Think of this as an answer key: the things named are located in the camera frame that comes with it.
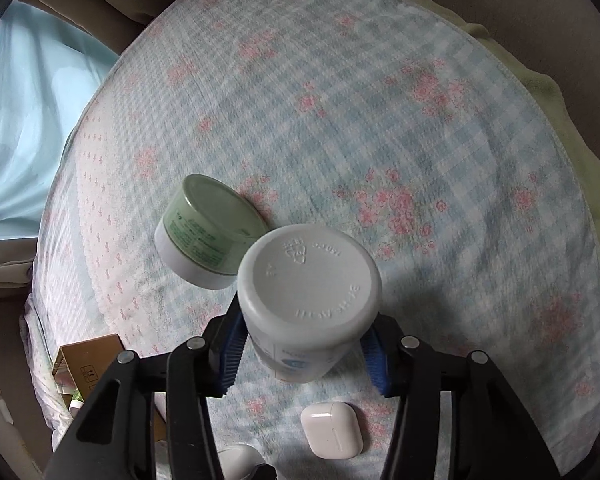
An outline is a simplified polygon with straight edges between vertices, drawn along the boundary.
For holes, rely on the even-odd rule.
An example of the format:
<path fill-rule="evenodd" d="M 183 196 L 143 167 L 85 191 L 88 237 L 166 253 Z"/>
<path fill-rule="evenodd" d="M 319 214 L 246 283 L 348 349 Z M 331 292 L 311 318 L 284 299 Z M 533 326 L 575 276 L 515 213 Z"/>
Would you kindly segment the white pill bottle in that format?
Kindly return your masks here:
<path fill-rule="evenodd" d="M 326 375 L 377 316 L 380 274 L 343 232 L 293 224 L 259 238 L 242 258 L 237 297 L 254 350 L 283 382 Z"/>

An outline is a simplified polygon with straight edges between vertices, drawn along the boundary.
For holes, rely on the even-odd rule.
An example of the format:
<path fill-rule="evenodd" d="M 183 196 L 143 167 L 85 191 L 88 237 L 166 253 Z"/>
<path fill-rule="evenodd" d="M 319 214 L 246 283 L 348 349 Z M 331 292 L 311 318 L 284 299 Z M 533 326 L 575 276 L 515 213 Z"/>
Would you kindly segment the white earbuds case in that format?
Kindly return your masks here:
<path fill-rule="evenodd" d="M 349 404 L 312 404 L 302 411 L 300 420 L 310 450 L 318 458 L 350 460 L 363 452 L 358 416 Z"/>

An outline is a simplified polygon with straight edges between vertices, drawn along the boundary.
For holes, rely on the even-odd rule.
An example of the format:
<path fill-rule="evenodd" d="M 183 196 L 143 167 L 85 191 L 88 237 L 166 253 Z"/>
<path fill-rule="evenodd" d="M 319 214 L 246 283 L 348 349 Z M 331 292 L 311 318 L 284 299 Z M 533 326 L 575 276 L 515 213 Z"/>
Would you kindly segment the cardboard box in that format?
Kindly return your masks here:
<path fill-rule="evenodd" d="M 100 376 L 123 350 L 117 334 L 64 344 L 59 348 L 52 375 L 72 417 L 78 414 Z"/>

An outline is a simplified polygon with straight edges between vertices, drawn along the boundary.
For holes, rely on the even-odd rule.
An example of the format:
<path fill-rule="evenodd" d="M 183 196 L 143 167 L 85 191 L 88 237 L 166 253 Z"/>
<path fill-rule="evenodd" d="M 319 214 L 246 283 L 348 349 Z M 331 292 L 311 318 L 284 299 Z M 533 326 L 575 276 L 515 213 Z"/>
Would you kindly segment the light blue cloth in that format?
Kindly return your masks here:
<path fill-rule="evenodd" d="M 0 240 L 34 237 L 71 130 L 117 61 L 19 1 L 0 19 Z"/>

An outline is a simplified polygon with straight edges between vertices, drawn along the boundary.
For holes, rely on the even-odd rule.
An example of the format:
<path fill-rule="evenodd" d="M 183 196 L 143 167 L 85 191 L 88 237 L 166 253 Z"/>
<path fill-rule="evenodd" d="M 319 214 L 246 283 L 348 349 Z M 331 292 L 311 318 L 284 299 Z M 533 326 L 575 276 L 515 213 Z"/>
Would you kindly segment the white object at edge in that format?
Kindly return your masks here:
<path fill-rule="evenodd" d="M 225 480 L 247 479 L 254 468 L 264 463 L 261 454 L 246 444 L 229 445 L 218 453 L 218 457 Z"/>

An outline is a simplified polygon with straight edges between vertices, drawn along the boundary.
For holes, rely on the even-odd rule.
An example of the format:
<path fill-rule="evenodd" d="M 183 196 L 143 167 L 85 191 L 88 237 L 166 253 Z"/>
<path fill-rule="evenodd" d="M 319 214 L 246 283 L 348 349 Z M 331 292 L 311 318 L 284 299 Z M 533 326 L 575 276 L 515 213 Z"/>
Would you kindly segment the checkered floral bed sheet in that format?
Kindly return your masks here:
<path fill-rule="evenodd" d="M 160 260 L 183 179 L 270 226 L 318 223 L 376 261 L 382 308 L 444 352 L 493 356 L 573 470 L 600 432 L 600 162 L 550 78 L 425 0 L 178 0 L 70 134 L 22 322 L 54 437 L 63 344 L 169 351 L 221 313 Z"/>

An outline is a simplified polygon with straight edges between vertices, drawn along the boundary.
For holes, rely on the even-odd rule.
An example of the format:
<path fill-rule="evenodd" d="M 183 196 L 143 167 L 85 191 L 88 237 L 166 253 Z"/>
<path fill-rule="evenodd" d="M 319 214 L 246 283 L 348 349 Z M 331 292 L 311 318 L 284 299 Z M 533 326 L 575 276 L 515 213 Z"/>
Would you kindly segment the pale green cream jar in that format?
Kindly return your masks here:
<path fill-rule="evenodd" d="M 184 281 L 219 290 L 230 287 L 248 249 L 268 225 L 245 197 L 202 174 L 178 187 L 155 230 L 162 262 Z"/>

